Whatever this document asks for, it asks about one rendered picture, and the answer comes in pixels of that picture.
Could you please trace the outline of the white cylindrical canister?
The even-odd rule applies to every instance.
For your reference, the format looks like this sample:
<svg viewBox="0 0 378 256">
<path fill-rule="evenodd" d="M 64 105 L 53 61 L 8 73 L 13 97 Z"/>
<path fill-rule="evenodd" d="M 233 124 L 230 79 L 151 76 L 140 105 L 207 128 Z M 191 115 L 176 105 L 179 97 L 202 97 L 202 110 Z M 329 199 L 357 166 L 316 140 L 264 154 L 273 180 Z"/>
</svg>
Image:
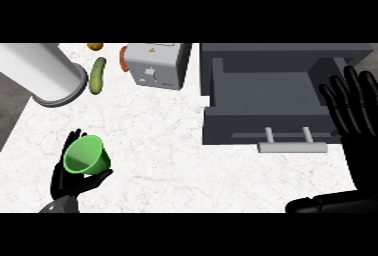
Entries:
<svg viewBox="0 0 378 256">
<path fill-rule="evenodd" d="M 68 59 L 58 43 L 0 43 L 0 73 L 49 108 L 70 104 L 89 81 L 86 69 Z"/>
</svg>

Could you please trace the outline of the silver toaster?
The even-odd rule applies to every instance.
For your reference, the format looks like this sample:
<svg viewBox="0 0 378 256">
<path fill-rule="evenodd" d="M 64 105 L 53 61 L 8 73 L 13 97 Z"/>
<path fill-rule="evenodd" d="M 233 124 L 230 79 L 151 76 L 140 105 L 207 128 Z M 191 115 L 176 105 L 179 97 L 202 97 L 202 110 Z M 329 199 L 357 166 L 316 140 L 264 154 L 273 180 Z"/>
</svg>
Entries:
<svg viewBox="0 0 378 256">
<path fill-rule="evenodd" d="M 124 57 L 136 84 L 180 90 L 191 50 L 191 43 L 130 43 Z"/>
</svg>

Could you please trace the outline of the green plastic cup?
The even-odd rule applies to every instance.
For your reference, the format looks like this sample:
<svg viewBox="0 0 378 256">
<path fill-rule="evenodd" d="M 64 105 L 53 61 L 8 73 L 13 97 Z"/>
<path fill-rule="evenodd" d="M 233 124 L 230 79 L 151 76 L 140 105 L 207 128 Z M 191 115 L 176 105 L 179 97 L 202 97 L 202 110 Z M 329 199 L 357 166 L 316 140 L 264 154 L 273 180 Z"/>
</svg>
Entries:
<svg viewBox="0 0 378 256">
<path fill-rule="evenodd" d="M 64 168 L 71 174 L 98 175 L 111 167 L 102 139 L 95 135 L 80 137 L 64 154 Z"/>
</svg>

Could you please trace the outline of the green cucumber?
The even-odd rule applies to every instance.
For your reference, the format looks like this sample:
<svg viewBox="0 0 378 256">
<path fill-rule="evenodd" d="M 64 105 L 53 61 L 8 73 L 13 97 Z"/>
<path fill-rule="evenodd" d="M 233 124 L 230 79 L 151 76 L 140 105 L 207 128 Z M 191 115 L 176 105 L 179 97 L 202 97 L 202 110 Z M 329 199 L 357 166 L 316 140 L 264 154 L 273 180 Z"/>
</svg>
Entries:
<svg viewBox="0 0 378 256">
<path fill-rule="evenodd" d="M 89 79 L 89 89 L 90 93 L 98 95 L 103 88 L 103 70 L 106 65 L 106 59 L 99 57 L 93 63 L 90 79 Z"/>
</svg>

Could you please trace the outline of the dark grey cabinet body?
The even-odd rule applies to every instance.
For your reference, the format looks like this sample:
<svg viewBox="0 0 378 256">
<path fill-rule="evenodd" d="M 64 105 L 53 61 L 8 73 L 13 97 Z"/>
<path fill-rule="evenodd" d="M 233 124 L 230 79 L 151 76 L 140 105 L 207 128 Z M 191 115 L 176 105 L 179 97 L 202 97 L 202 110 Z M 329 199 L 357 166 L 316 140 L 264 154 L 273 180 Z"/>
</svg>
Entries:
<svg viewBox="0 0 378 256">
<path fill-rule="evenodd" d="M 309 72 L 322 58 L 343 58 L 356 66 L 372 51 L 369 43 L 201 43 L 201 95 L 210 95 L 216 59 L 226 73 Z"/>
</svg>

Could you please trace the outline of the dark grey open drawer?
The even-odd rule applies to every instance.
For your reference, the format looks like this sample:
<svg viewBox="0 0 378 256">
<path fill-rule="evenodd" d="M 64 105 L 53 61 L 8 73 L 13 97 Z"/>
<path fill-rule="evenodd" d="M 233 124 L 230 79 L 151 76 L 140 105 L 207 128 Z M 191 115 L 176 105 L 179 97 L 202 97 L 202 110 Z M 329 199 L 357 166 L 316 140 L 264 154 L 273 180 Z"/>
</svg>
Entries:
<svg viewBox="0 0 378 256">
<path fill-rule="evenodd" d="M 340 135 L 319 86 L 343 74 L 344 67 L 341 58 L 322 58 L 307 72 L 229 73 L 216 58 L 202 143 L 256 144 L 266 140 L 266 128 L 273 129 L 276 141 L 301 142 L 309 128 L 318 142 L 337 144 Z"/>
</svg>

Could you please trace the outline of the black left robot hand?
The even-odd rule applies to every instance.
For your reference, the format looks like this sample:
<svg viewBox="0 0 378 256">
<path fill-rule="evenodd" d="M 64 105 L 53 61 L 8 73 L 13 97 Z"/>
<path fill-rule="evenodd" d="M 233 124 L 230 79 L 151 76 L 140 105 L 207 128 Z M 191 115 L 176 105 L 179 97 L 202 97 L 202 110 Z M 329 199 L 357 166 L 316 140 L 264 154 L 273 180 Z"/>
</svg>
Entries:
<svg viewBox="0 0 378 256">
<path fill-rule="evenodd" d="M 89 190 L 98 188 L 114 173 L 111 169 L 96 175 L 86 177 L 83 174 L 72 174 L 64 168 L 64 159 L 59 159 L 55 165 L 52 181 L 50 181 L 50 196 L 53 200 L 70 195 L 74 198 Z"/>
</svg>

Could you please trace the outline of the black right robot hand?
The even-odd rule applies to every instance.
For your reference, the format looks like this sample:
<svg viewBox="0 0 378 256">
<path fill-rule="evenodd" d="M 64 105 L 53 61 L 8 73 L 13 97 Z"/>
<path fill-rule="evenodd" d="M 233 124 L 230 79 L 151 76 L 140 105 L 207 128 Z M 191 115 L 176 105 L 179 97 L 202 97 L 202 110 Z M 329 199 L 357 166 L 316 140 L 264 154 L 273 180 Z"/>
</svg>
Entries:
<svg viewBox="0 0 378 256">
<path fill-rule="evenodd" d="M 344 67 L 344 78 L 321 84 L 356 189 L 292 200 L 287 213 L 378 213 L 378 81 Z"/>
</svg>

